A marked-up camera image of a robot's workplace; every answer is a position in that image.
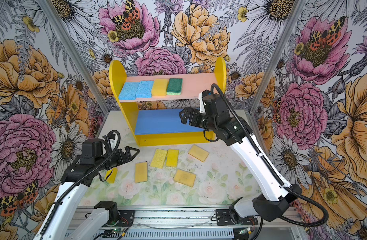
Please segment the green sponge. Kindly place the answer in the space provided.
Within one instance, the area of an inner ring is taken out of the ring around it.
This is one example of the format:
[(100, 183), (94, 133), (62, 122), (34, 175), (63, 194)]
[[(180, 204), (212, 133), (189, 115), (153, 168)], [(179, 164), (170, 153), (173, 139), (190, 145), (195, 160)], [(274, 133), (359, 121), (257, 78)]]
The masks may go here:
[(166, 88), (167, 95), (181, 95), (182, 79), (170, 78)]

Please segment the pale yellow textured sponge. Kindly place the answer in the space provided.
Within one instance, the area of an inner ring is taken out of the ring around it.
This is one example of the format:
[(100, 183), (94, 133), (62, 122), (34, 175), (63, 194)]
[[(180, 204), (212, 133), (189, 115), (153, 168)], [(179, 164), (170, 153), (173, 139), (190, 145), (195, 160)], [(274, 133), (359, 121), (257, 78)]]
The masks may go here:
[(150, 166), (153, 168), (162, 169), (167, 156), (167, 150), (156, 149), (154, 156), (150, 162)]

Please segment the thick yellow sponge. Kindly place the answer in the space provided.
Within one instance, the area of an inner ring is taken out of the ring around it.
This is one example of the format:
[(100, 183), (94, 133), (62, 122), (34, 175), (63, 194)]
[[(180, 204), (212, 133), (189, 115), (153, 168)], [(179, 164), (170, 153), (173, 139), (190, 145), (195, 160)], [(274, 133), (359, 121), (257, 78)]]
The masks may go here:
[(169, 83), (169, 79), (155, 79), (151, 89), (151, 95), (153, 97), (166, 96), (166, 90)]

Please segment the bright yellow small sponge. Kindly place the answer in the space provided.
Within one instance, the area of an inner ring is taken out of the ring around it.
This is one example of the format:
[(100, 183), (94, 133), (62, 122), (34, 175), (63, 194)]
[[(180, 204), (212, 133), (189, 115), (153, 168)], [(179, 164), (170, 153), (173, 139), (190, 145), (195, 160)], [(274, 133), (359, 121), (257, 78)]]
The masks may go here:
[(167, 155), (166, 155), (165, 166), (176, 168), (177, 167), (177, 161), (178, 161), (178, 155), (179, 155), (179, 150), (169, 149), (167, 151)]

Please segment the blue sponge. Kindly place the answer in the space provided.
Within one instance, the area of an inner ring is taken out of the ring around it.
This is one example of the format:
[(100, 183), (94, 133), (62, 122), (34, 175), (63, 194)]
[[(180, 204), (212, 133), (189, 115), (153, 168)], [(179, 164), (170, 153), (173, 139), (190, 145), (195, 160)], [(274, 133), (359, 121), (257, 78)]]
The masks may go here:
[(118, 99), (121, 101), (135, 100), (138, 86), (139, 82), (125, 82), (120, 94), (118, 95)]
[(135, 98), (151, 98), (151, 90), (153, 87), (153, 81), (141, 81), (138, 84), (138, 88), (136, 90)]

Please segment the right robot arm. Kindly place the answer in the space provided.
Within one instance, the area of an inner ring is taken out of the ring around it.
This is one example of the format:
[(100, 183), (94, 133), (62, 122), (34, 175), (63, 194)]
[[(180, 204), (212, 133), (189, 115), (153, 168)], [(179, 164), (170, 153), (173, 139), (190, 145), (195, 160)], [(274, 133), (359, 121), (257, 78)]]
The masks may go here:
[(267, 222), (281, 218), (296, 197), (286, 188), (301, 193), (275, 169), (257, 143), (248, 123), (237, 115), (225, 97), (208, 90), (199, 95), (200, 108), (186, 107), (179, 113), (184, 125), (212, 131), (218, 140), (230, 147), (244, 162), (257, 181), (261, 193), (254, 199), (239, 198), (229, 207), (232, 221), (237, 224), (250, 216), (259, 216)]

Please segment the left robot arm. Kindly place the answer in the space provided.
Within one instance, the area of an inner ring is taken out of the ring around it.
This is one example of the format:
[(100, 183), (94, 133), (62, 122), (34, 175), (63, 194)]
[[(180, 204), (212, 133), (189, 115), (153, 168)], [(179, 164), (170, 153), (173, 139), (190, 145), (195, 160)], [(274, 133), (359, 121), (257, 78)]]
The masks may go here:
[(114, 146), (108, 139), (90, 139), (82, 144), (81, 155), (65, 170), (61, 178), (58, 195), (34, 237), (36, 240), (51, 239), (55, 234), (60, 235), (66, 230), (66, 222), (71, 221), (81, 198), (100, 171), (127, 164), (140, 153), (139, 149), (129, 146), (124, 150), (118, 149), (119, 143), (119, 139)]

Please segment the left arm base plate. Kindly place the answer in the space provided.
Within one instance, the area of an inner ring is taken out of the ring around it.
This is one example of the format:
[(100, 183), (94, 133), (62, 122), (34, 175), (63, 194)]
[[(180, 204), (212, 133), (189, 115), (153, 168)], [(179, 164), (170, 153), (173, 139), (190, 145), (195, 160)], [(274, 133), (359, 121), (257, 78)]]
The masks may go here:
[(116, 213), (109, 212), (109, 220), (106, 227), (131, 227), (134, 221), (134, 210), (118, 210)]

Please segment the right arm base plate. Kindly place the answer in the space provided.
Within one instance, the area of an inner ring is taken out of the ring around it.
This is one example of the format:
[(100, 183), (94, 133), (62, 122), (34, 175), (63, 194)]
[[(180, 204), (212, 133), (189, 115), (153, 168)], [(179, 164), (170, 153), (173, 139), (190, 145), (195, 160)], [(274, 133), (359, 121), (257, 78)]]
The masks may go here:
[(215, 220), (218, 226), (258, 226), (259, 221), (255, 216), (240, 218), (236, 214), (230, 214), (229, 209), (216, 209)]

